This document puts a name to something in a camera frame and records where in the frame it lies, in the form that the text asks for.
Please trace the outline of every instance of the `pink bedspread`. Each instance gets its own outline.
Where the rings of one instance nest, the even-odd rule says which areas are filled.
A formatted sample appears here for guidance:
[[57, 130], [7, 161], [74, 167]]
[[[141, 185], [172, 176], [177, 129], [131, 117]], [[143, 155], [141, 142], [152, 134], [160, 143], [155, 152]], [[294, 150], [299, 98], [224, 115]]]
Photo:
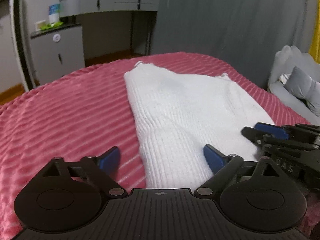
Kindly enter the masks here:
[[21, 230], [13, 210], [14, 199], [55, 156], [78, 161], [119, 146], [121, 165], [115, 180], [128, 191], [145, 187], [139, 143], [123, 79], [124, 73], [139, 60], [176, 73], [216, 76], [226, 72], [277, 125], [307, 123], [230, 65], [205, 55], [182, 52], [155, 55], [73, 72], [0, 106], [0, 239], [11, 239]]

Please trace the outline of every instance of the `desk drawer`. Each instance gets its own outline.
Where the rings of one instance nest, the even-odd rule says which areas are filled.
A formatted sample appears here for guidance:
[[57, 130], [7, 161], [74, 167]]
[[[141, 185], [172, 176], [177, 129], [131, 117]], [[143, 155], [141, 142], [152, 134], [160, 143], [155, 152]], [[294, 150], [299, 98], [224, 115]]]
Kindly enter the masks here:
[[61, 0], [60, 17], [68, 17], [80, 14], [80, 0]]
[[140, 0], [140, 11], [158, 11], [160, 0]]
[[138, 0], [80, 0], [84, 13], [137, 10]]

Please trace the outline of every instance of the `white towel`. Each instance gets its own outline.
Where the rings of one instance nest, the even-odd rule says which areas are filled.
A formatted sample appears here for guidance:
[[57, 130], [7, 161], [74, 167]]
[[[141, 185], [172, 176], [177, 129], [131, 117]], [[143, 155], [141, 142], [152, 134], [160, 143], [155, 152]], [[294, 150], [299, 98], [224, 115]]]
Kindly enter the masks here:
[[176, 74], [138, 62], [124, 75], [148, 188], [198, 188], [212, 177], [203, 147], [257, 159], [244, 126], [274, 124], [227, 74]]

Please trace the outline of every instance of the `black countertop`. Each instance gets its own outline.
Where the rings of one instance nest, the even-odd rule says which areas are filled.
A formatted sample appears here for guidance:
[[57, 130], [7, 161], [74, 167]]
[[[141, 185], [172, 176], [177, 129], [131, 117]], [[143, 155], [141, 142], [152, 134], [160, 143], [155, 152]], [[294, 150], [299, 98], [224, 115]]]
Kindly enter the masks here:
[[76, 26], [81, 26], [81, 23], [63, 24], [60, 27], [52, 28], [52, 29], [49, 29], [49, 30], [46, 30], [46, 31], [33, 32], [33, 33], [31, 33], [31, 37], [30, 38], [34, 39], [36, 37], [39, 37], [39, 36], [42, 36], [42, 35], [45, 35], [45, 34], [48, 34], [48, 33], [53, 33], [53, 32], [56, 32], [56, 31], [61, 31], [63, 29], [72, 28], [72, 27], [76, 27]]

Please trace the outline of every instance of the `grey sofa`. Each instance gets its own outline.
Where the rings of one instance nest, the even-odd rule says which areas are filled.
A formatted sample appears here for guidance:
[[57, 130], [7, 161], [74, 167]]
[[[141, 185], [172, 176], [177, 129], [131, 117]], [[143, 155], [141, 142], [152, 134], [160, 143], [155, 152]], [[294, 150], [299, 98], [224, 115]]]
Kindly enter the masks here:
[[320, 117], [313, 114], [299, 99], [290, 94], [278, 81], [281, 74], [290, 74], [294, 66], [299, 67], [313, 80], [320, 82], [320, 65], [308, 53], [302, 53], [296, 46], [284, 46], [276, 53], [275, 61], [268, 81], [268, 91], [276, 95], [282, 103], [292, 108], [311, 124], [320, 125]]

